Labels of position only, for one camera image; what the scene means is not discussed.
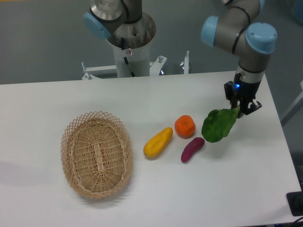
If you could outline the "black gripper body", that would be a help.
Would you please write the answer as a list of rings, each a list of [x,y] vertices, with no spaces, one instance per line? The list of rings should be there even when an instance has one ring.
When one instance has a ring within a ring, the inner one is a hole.
[[[233,83],[238,84],[239,101],[241,101],[242,99],[249,101],[252,99],[256,99],[256,93],[258,91],[261,81],[255,83],[245,82],[243,78],[243,74],[238,72],[234,76]]]

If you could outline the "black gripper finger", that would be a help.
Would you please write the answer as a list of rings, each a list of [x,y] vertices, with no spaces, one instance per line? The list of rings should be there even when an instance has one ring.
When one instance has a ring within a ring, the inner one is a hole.
[[[224,84],[224,90],[226,99],[230,102],[231,109],[238,107],[238,84],[235,84],[232,81],[228,81]]]
[[[257,101],[256,99],[252,99],[249,101],[242,99],[240,101],[240,109],[239,109],[239,113],[238,113],[238,118],[241,118],[244,115],[249,115],[252,112],[260,109],[261,107],[262,107],[262,104],[259,101]]]

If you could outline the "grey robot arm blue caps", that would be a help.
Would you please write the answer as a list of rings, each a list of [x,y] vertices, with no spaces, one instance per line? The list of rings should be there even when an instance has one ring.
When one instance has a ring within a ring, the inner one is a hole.
[[[251,114],[261,107],[256,92],[275,50],[277,32],[267,23],[255,23],[262,0],[225,0],[223,17],[208,17],[201,30],[201,40],[239,57],[233,81],[224,90],[238,116]],[[140,0],[93,0],[83,16],[88,30],[107,40],[114,51],[120,78],[159,75],[164,63],[150,65],[149,45],[156,34],[154,20],[142,11]]]

